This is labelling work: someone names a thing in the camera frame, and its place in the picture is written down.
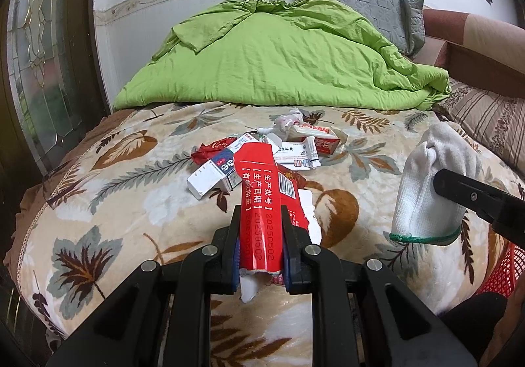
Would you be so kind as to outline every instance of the leaf pattern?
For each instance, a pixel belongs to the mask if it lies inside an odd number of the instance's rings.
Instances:
[[[518,183],[518,191],[520,193],[521,199],[525,201],[525,189],[521,186],[521,183]]]
[[[116,133],[110,134],[109,136],[104,137],[104,139],[102,139],[99,145],[96,147],[95,152],[98,154],[100,150],[104,148],[107,144],[109,144],[109,142],[111,142],[115,138],[115,136],[117,136],[117,134],[119,133],[120,132],[116,132]]]
[[[344,119],[345,122],[349,122],[350,125],[355,125],[358,130],[362,130],[365,133],[370,132],[374,134],[374,131],[380,133],[382,128],[390,125],[390,121],[386,118],[371,117],[356,110],[343,112],[341,118]]]
[[[397,115],[399,112],[401,112],[401,111],[378,111],[378,110],[374,110],[374,111],[382,115]]]
[[[481,154],[481,151],[479,150],[479,145],[475,143],[469,136],[466,134],[462,128],[454,128],[456,133],[459,134],[465,142],[467,142],[473,150],[475,150],[477,153]]]
[[[54,241],[52,262],[56,269],[47,291],[62,298],[60,312],[73,318],[93,297],[93,288],[105,299],[97,281],[104,275],[122,248],[122,239],[100,242],[98,226],[92,227],[75,244],[70,240]]]
[[[471,284],[474,284],[474,253],[471,248],[471,240],[469,237],[470,230],[468,216],[467,213],[465,213],[463,220],[461,221],[461,253],[463,253],[463,259],[465,261],[465,270],[463,273],[467,274],[468,269],[468,278]]]
[[[420,124],[423,121],[426,121],[428,118],[429,118],[429,115],[421,111],[416,111],[416,112],[408,114],[405,118],[405,123],[404,123],[405,130],[415,133],[416,130],[414,127],[417,124]]]
[[[310,112],[310,111],[307,111],[306,109],[300,109],[300,111],[303,114],[303,121],[305,123],[308,123],[310,125],[316,125],[317,121],[324,121],[321,118],[325,116],[325,110],[319,109],[317,111]]]
[[[493,176],[492,170],[490,169],[490,167],[487,168],[487,172],[485,173],[483,182],[486,183],[486,184],[489,184],[490,186],[494,186],[496,189],[502,190],[502,191],[510,194],[510,192],[507,189],[507,187],[505,186],[505,184],[500,179],[498,179],[497,177]]]
[[[440,121],[442,121],[444,123],[450,123],[450,120],[445,115],[443,115],[442,113],[438,112],[437,110],[434,111],[434,114],[436,114],[437,119],[439,119]]]
[[[151,110],[151,112],[153,112],[153,116],[152,117],[149,117],[149,118],[146,118],[143,123],[147,123],[148,121],[151,121],[153,119],[157,119],[157,118],[160,118],[162,116],[164,116],[164,114],[159,114],[157,115],[157,113],[154,111],[154,110]]]
[[[67,178],[57,188],[56,195],[47,199],[46,202],[51,208],[57,208],[60,204],[66,203],[67,200],[78,194],[86,192],[85,189],[80,189],[79,185],[86,181],[90,175],[85,175],[80,179],[77,179],[77,173],[80,171],[80,166],[75,166],[67,176]]]
[[[368,179],[372,168],[382,173],[400,175],[398,166],[394,158],[387,155],[376,155],[385,147],[386,143],[381,142],[373,146],[364,147],[367,144],[367,138],[361,137],[353,139],[345,145],[342,152],[334,153],[329,157],[321,158],[322,166],[331,166],[346,160],[348,155],[352,157],[350,164],[350,177],[352,182]]]
[[[175,256],[174,258],[168,261],[164,259],[163,254],[180,253],[181,251],[193,249],[197,245],[202,244],[204,242],[204,241],[190,241],[188,243],[179,243],[179,244],[175,244],[174,246],[170,246],[167,249],[161,251],[161,249],[158,247],[157,242],[150,235],[148,235],[147,233],[143,233],[142,235],[148,238],[148,240],[151,241],[151,243],[155,247],[155,251],[157,252],[157,255],[153,258],[153,260],[159,262],[161,265],[174,264],[175,262],[184,260],[185,257],[188,255],[188,252],[178,254],[177,256]]]
[[[229,117],[233,114],[227,114],[227,115],[215,115],[220,112],[223,112],[225,108],[215,108],[210,111],[202,111],[198,116],[193,117],[189,120],[182,120],[178,119],[176,121],[172,121],[171,123],[166,123],[166,125],[172,125],[172,124],[178,124],[182,123],[175,130],[170,134],[170,136],[180,136],[182,134],[186,134],[189,132],[192,132],[193,130],[197,130],[202,127],[206,127],[212,124],[218,123],[223,118]]]
[[[376,244],[378,252],[368,256],[367,259],[379,259],[388,269],[406,282],[408,277],[418,275],[418,259],[428,250],[425,244],[401,244],[390,240],[388,232],[383,232],[386,244]]]
[[[224,213],[228,211],[228,200],[226,196],[229,195],[226,192],[222,192],[219,188],[212,191],[208,198],[217,197],[217,207],[220,208]]]
[[[194,146],[192,152],[195,152],[196,150],[197,147]],[[129,171],[124,176],[119,176],[109,181],[91,201],[89,205],[91,214],[96,213],[98,204],[106,199],[108,195],[122,189],[131,189],[133,186],[138,187],[139,184],[157,183],[165,176],[169,176],[171,173],[176,173],[183,167],[191,165],[191,163],[191,154],[184,151],[181,154],[175,154],[171,160],[164,160],[162,162],[155,161],[155,164],[153,165],[136,168],[134,171]]]
[[[322,188],[317,182],[308,182],[311,188]],[[359,217],[359,203],[350,192],[343,189],[323,190],[314,203],[316,218],[321,226],[321,245],[335,246],[354,228]]]
[[[211,301],[210,341],[212,343],[212,365],[216,364],[220,367],[248,367],[251,364],[245,364],[243,363],[244,361],[261,360],[271,356],[291,340],[291,337],[282,337],[268,342],[265,337],[259,337],[249,341],[250,335],[240,333],[241,329],[224,327],[224,323],[232,319],[232,315],[213,314],[213,309],[218,308],[221,304],[220,300]]]
[[[38,280],[36,279],[36,273],[34,270],[33,275],[35,276],[36,287],[38,289],[38,293],[35,293],[32,296],[33,304],[35,305],[35,308],[40,313],[40,315],[44,317],[44,321],[47,323],[48,329],[51,330],[54,334],[64,339],[64,332],[61,331],[61,329],[59,329],[58,327],[56,327],[51,321],[51,317],[49,316],[49,312],[46,308],[46,306],[48,306],[47,300],[45,296],[42,293],[40,293],[40,287],[38,286]]]
[[[157,145],[157,139],[146,136],[147,132],[147,130],[141,130],[124,137],[114,147],[108,149],[91,170],[106,168],[120,161],[133,160],[146,155]]]

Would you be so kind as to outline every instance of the blanket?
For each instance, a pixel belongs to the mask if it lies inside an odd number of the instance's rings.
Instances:
[[[166,265],[208,244],[217,228],[229,225],[241,188],[229,195],[212,190],[197,200],[186,185],[195,170],[191,152],[201,143],[270,126],[288,110],[167,104],[136,111],[101,134],[49,191],[49,203],[33,217],[19,256],[10,257],[13,278],[35,315],[68,336],[142,261]],[[299,186],[312,192],[322,245],[359,263],[381,259],[434,312],[472,295],[506,244],[476,214],[467,212],[461,238],[446,247],[389,240],[403,165],[436,115],[301,110],[307,122],[335,125],[348,134],[321,167],[297,174]],[[523,181],[464,137],[480,151],[478,179],[519,196]],[[290,296],[276,285],[263,288],[248,304],[238,296],[212,302],[214,365],[249,366],[256,359],[311,365],[309,296]]]
[[[229,0],[170,30],[115,109],[156,101],[428,110],[447,71],[401,56],[335,0]]]

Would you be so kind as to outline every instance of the green elastic band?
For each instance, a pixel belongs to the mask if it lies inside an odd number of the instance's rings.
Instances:
[[[443,243],[444,241],[450,241],[451,243],[454,242],[454,240],[459,236],[461,233],[461,225],[450,235],[444,236],[444,237],[429,237],[429,238],[421,238],[421,237],[411,237],[406,235],[398,235],[396,233],[391,233],[389,235],[390,239],[392,241],[396,241],[398,243],[412,243],[412,244],[435,244],[435,243]]]

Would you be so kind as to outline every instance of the striped cushion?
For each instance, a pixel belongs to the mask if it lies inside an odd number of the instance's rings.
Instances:
[[[525,99],[501,96],[451,78],[449,98],[434,111],[461,125],[474,140],[525,175]]]

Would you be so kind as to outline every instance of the brown leaf print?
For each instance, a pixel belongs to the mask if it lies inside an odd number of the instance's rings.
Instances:
[[[160,118],[160,117],[163,117],[164,114],[159,114],[157,115],[156,112],[154,110],[151,110],[151,112],[153,112],[153,116],[152,117],[149,117],[149,118],[146,118],[143,123],[147,123],[148,121],[151,121],[153,119],[157,119],[157,118]]]
[[[216,188],[213,190],[213,192],[209,195],[208,198],[217,197],[217,207],[220,208],[220,211],[223,211],[224,213],[228,211],[228,200],[226,199],[226,196],[229,195],[226,192],[222,192],[220,189]]]
[[[305,123],[310,125],[319,125],[318,121],[324,123],[333,124],[332,121],[326,121],[322,119],[325,116],[325,110],[319,109],[317,111],[308,111],[306,109],[300,109],[301,114],[303,114],[303,120]]]
[[[287,343],[290,340],[291,337],[282,337],[281,339],[276,339],[273,342],[267,343],[262,348],[259,348],[254,352],[251,352],[244,356],[240,356],[238,360],[253,360],[254,358],[260,360],[261,358],[266,358],[267,356],[272,355],[274,352],[277,352],[280,347],[282,347],[285,343]]]
[[[348,191],[328,189],[314,204],[321,225],[321,246],[329,248],[342,241],[354,228],[359,216],[357,199]]]
[[[212,315],[211,326],[217,327],[232,318],[231,315]]]
[[[463,253],[465,261],[465,270],[464,274],[467,273],[468,269],[468,278],[471,284],[474,284],[474,259],[473,252],[471,249],[471,241],[469,237],[470,226],[468,223],[468,216],[465,213],[463,220],[461,221],[461,252]]]
[[[117,162],[132,160],[147,154],[157,145],[157,139],[146,136],[147,132],[141,130],[124,137],[96,161],[92,170],[106,168]]]
[[[96,147],[96,151],[95,151],[95,153],[98,154],[98,153],[100,152],[100,150],[101,150],[102,148],[104,148],[107,144],[109,144],[109,142],[111,142],[111,141],[115,138],[115,136],[116,136],[117,134],[119,134],[119,133],[120,133],[120,132],[116,132],[116,133],[110,134],[109,136],[104,137],[104,139],[102,139],[102,140],[100,141],[99,146]]]
[[[45,322],[47,323],[47,327],[49,330],[51,330],[54,334],[62,337],[64,339],[64,332],[62,332],[58,327],[56,327],[53,322],[51,321],[51,317],[49,316],[49,312],[46,309],[47,306],[47,300],[45,296],[40,293],[40,287],[38,286],[38,281],[36,279],[36,273],[33,271],[33,275],[35,276],[35,282],[36,282],[36,288],[38,289],[38,293],[33,294],[32,299],[34,300],[33,304],[35,305],[35,308],[37,311],[44,317]]]
[[[525,189],[521,186],[521,183],[518,183],[518,191],[520,192],[521,199],[525,201]]]
[[[226,339],[231,335],[237,333],[239,329],[216,329],[212,330],[209,334],[209,339],[211,342],[216,342],[218,340]]]
[[[216,309],[218,308],[220,305],[222,305],[222,301],[221,300],[211,300],[210,303],[209,303],[209,306],[210,306],[210,309]]]
[[[220,300],[210,302],[211,309],[220,306]],[[248,360],[257,360],[271,356],[284,344],[291,340],[284,337],[268,342],[265,337],[248,341],[249,334],[244,334],[236,327],[224,327],[225,323],[232,319],[232,315],[212,315],[210,340],[212,342],[211,358],[212,365],[219,367],[246,367],[243,363]]]
[[[325,190],[325,188],[323,187],[321,183],[317,183],[315,181],[306,181],[304,187],[311,188],[311,189],[317,189],[318,191],[321,191],[321,192]]]
[[[149,241],[151,241],[151,244],[155,247],[155,251],[157,252],[156,256],[153,258],[153,260],[159,262],[161,265],[169,265],[174,264],[175,262],[179,262],[181,260],[184,260],[185,257],[189,254],[189,252],[179,254],[178,256],[175,256],[174,258],[166,261],[164,259],[164,254],[172,254],[172,253],[179,253],[181,251],[189,250],[191,248],[196,247],[199,244],[202,244],[203,241],[190,241],[188,243],[179,243],[175,244],[174,246],[170,246],[165,250],[161,250],[158,247],[157,242],[147,233],[142,234],[144,237],[148,238]]]
[[[397,115],[399,112],[401,112],[401,111],[378,111],[376,109],[374,109],[374,111],[382,115]]]
[[[371,157],[370,162],[375,166],[376,169],[388,170],[391,173],[395,173],[396,170],[381,157]]]
[[[77,174],[79,171],[79,165],[70,170],[68,176],[57,187],[56,194],[46,200],[49,207],[52,209],[57,208],[60,204],[66,203],[70,197],[86,192],[85,189],[80,189],[79,185],[86,181],[90,175],[85,175],[78,179]]]
[[[355,110],[343,112],[341,118],[347,123],[350,122],[350,125],[355,125],[358,130],[362,130],[365,133],[370,132],[374,134],[374,131],[380,133],[382,128],[390,125],[390,121],[386,118],[371,117]]]
[[[54,241],[54,273],[47,291],[61,299],[60,313],[65,320],[76,316],[92,300],[95,289],[106,298],[97,281],[118,256],[122,239],[101,241],[101,238],[95,225],[77,243],[59,238]]]
[[[454,128],[457,134],[461,136],[461,138],[467,142],[473,150],[475,150],[477,153],[481,154],[481,151],[479,150],[479,145],[475,143],[469,136],[466,134],[461,128]]]
[[[90,293],[93,286],[98,290],[102,298],[105,299],[106,296],[102,293],[96,281],[102,275],[104,266],[106,266],[113,257],[110,253],[111,249],[104,251],[100,249],[98,253],[93,254],[90,258],[88,255],[88,247],[82,247],[80,258],[78,258],[76,253],[61,249],[57,256],[60,262],[62,262],[62,265],[69,270],[61,275],[63,279],[60,286],[62,287],[65,284],[72,283],[74,288],[72,299],[79,293],[79,304],[88,293]]]
[[[243,340],[245,340],[249,336],[250,335],[234,336],[231,339],[228,339],[222,343],[219,343],[216,347],[212,349],[212,356],[216,356],[217,354],[227,351],[228,349],[233,349],[234,347],[236,347],[238,344],[243,342]]]

